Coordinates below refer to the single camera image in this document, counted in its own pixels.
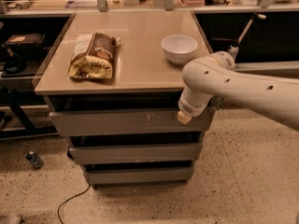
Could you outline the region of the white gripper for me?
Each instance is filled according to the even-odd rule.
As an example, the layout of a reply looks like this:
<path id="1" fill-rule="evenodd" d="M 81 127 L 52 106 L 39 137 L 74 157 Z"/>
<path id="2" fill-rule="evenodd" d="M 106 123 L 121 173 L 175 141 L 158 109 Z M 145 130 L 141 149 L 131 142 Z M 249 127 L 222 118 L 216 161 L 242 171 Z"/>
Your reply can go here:
<path id="1" fill-rule="evenodd" d="M 206 108 L 212 96 L 192 89 L 185 89 L 178 101 L 178 121 L 187 124 L 192 117 L 199 116 Z"/>

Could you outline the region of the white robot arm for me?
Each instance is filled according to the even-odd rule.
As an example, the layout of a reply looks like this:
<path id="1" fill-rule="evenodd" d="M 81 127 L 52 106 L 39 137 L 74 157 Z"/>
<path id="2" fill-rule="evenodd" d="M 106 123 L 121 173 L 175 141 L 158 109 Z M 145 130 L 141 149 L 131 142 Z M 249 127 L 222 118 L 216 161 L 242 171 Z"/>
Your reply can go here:
<path id="1" fill-rule="evenodd" d="M 242 74 L 234 68 L 234 58 L 224 51 L 188 62 L 182 70 L 178 120 L 188 123 L 216 96 L 299 130 L 298 79 Z"/>

